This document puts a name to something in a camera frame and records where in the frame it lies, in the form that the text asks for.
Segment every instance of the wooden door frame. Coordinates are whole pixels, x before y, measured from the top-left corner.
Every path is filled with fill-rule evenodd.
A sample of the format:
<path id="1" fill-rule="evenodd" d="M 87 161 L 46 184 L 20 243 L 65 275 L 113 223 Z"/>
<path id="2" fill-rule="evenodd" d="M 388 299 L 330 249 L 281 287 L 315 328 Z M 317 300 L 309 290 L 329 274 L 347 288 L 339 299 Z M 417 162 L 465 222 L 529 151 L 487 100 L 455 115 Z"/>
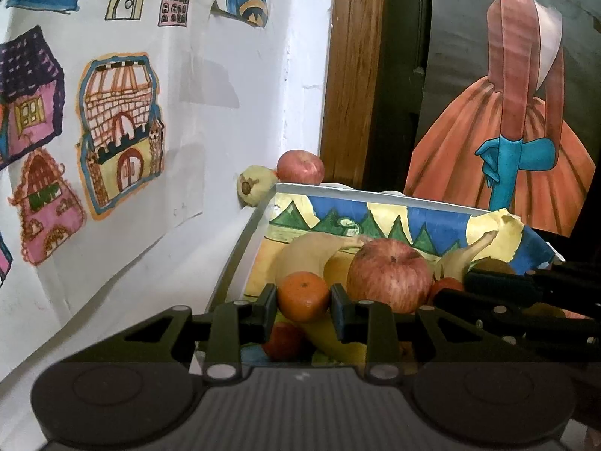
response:
<path id="1" fill-rule="evenodd" d="M 326 182 L 361 188 L 384 0 L 334 0 L 320 156 Z"/>

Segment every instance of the orange skirt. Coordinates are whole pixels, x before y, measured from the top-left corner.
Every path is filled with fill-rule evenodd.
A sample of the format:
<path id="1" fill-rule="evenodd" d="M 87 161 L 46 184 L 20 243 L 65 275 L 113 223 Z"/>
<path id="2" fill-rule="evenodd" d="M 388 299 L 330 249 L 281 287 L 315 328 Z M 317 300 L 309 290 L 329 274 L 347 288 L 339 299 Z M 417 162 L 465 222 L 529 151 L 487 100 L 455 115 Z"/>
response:
<path id="1" fill-rule="evenodd" d="M 405 195 L 488 210 L 491 189 L 474 152 L 501 132 L 503 95 L 488 77 L 467 88 L 438 117 L 414 149 Z M 545 136 L 545 102 L 527 110 L 524 142 Z M 509 211 L 535 229 L 569 236 L 593 181 L 588 151 L 563 122 L 557 164 L 518 172 Z"/>

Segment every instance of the orange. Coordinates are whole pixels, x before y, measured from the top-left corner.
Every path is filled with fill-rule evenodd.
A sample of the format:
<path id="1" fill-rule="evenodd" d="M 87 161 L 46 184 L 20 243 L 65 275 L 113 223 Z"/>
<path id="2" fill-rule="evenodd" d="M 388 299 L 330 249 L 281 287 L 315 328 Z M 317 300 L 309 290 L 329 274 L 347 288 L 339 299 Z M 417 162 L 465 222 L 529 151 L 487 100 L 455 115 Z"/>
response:
<path id="1" fill-rule="evenodd" d="M 293 322 L 311 322 L 328 310 L 330 290 L 323 278 L 309 271 L 292 273 L 278 287 L 278 307 Z"/>

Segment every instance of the screw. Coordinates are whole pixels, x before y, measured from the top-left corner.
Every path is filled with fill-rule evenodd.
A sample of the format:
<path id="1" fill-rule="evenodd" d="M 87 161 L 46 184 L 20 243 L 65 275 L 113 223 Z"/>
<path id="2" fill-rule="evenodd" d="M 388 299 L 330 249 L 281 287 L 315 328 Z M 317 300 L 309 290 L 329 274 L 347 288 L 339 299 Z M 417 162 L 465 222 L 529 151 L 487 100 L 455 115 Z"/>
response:
<path id="1" fill-rule="evenodd" d="M 392 364 L 376 364 L 371 368 L 370 375 L 379 380 L 392 380 L 399 375 L 399 368 Z"/>
<path id="2" fill-rule="evenodd" d="M 207 370 L 207 376 L 214 380 L 229 380 L 235 375 L 236 368 L 231 364 L 213 364 Z"/>

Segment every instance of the white wall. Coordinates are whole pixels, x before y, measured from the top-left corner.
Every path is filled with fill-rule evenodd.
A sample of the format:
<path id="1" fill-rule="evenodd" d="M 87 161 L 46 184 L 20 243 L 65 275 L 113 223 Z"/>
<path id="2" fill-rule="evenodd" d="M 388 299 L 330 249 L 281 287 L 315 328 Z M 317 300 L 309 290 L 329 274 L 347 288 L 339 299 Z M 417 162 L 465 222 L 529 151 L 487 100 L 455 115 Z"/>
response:
<path id="1" fill-rule="evenodd" d="M 265 29 L 212 15 L 189 101 L 203 104 L 204 212 L 168 233 L 67 326 L 0 382 L 0 449 L 35 450 L 44 438 L 29 405 L 49 364 L 176 304 L 203 312 L 252 209 L 236 178 L 274 168 L 286 150 L 317 153 L 332 0 L 272 0 Z"/>

